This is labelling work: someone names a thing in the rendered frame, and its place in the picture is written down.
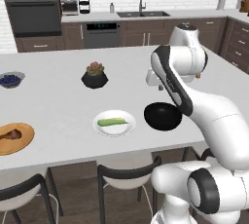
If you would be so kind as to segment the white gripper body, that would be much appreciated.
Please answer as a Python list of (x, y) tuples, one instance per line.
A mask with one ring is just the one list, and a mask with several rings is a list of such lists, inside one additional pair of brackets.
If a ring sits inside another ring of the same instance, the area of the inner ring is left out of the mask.
[(147, 72), (146, 83), (150, 87), (157, 87), (160, 91), (164, 89), (160, 78), (157, 76), (157, 74), (152, 68), (150, 68)]

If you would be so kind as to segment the black bowl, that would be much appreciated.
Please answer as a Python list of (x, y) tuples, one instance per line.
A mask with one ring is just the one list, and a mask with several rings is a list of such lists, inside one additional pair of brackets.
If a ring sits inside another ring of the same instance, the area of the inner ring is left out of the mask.
[(178, 108), (166, 102), (154, 102), (144, 109), (146, 123), (157, 131), (172, 131), (182, 121), (182, 113)]

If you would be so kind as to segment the grey bowl of blueberries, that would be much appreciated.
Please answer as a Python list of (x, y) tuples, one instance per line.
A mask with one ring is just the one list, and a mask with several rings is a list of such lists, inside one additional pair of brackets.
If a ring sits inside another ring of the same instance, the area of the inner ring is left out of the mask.
[(5, 89), (12, 89), (19, 86), (25, 75), (18, 71), (0, 74), (0, 86)]

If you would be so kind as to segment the brown chicken drumstick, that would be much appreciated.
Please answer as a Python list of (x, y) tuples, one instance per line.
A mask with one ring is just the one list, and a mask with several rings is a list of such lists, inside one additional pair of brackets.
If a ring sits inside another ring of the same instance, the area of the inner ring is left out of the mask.
[(1, 139), (20, 139), (21, 138), (21, 132), (18, 130), (12, 130), (7, 132), (6, 134), (0, 135), (0, 140)]

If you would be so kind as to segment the brown base cupboards under sink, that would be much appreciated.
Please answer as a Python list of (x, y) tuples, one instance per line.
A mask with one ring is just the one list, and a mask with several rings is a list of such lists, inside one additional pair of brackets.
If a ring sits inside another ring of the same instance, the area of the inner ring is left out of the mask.
[(121, 23), (122, 46), (167, 44), (174, 27), (184, 23), (185, 25), (195, 26), (199, 31), (198, 40), (200, 44), (217, 54), (219, 53), (226, 20), (226, 18), (127, 20)]

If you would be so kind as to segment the succulent in black pot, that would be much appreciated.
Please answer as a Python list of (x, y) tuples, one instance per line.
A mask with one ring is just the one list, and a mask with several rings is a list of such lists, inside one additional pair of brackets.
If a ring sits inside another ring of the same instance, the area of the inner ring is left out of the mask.
[(84, 85), (91, 89), (102, 88), (107, 82), (108, 78), (104, 73), (104, 66), (97, 61), (92, 62), (87, 68), (82, 77)]

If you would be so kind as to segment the dark sink basin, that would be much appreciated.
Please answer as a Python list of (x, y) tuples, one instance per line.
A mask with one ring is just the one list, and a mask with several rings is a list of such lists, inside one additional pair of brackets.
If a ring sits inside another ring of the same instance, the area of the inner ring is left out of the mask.
[(117, 13), (121, 18), (152, 18), (152, 17), (170, 17), (170, 14), (164, 11), (154, 12), (119, 12)]

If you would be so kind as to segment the white plate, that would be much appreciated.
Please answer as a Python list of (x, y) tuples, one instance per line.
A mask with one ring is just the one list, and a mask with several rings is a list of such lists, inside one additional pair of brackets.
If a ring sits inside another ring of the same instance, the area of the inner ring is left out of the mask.
[[(124, 118), (126, 120), (125, 125), (114, 125), (110, 127), (101, 127), (97, 124), (100, 119), (109, 118)], [(134, 130), (136, 121), (134, 117), (123, 110), (107, 110), (99, 113), (93, 120), (93, 127), (96, 131), (107, 136), (121, 136)]]

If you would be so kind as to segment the steel dishwasher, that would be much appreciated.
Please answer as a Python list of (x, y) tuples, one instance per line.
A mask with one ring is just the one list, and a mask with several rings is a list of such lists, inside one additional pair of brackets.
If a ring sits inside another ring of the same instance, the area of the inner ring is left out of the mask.
[(94, 21), (83, 24), (86, 49), (117, 48), (121, 45), (119, 21)]

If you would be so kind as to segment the brown base cupboards with drawers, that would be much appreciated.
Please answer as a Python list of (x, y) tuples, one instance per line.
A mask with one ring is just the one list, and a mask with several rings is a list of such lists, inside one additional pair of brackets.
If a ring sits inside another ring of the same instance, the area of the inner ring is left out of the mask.
[(227, 18), (219, 56), (249, 75), (249, 23)]

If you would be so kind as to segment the brown base cupboards beside oven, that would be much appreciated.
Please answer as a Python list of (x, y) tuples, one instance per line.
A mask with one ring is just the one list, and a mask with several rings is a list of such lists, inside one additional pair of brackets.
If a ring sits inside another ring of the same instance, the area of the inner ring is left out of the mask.
[(16, 38), (19, 53), (81, 50), (85, 47), (83, 25), (64, 22), (60, 36)]

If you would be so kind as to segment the wooden knife block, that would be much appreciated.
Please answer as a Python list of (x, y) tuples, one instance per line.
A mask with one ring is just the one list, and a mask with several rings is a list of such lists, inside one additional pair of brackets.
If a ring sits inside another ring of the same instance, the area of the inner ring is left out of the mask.
[(249, 13), (249, 0), (241, 0), (240, 10), (241, 13)]

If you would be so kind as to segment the wooden round plate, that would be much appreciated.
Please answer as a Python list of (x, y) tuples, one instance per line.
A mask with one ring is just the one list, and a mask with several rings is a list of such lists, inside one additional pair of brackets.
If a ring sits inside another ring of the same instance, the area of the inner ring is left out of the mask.
[[(20, 138), (8, 139), (1, 138), (10, 131), (20, 132)], [(34, 137), (34, 129), (26, 123), (11, 123), (0, 127), (0, 156), (10, 155), (27, 146)]]

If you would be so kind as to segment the white chair with black frame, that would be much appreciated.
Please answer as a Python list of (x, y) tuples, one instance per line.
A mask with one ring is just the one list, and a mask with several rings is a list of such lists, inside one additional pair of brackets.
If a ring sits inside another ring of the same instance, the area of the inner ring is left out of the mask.
[(141, 201), (145, 193), (151, 216), (158, 211), (158, 193), (152, 189), (153, 197), (149, 199), (145, 184), (151, 178), (154, 168), (161, 165), (161, 157), (152, 157), (151, 153), (144, 155), (124, 155), (113, 159), (100, 159), (97, 164), (98, 199), (100, 224), (106, 224), (104, 189), (111, 186), (120, 190), (137, 190), (137, 201)]
[(36, 196), (43, 197), (50, 224), (58, 224), (58, 217), (63, 215), (63, 210), (50, 168), (0, 170), (0, 212), (4, 213), (0, 224), (5, 224), (8, 212), (17, 224), (21, 224), (17, 209)]

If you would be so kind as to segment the steel wall oven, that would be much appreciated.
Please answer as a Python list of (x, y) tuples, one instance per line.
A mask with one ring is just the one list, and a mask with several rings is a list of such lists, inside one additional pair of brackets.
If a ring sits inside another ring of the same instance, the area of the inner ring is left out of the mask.
[(58, 0), (5, 0), (5, 3), (16, 38), (61, 34)]

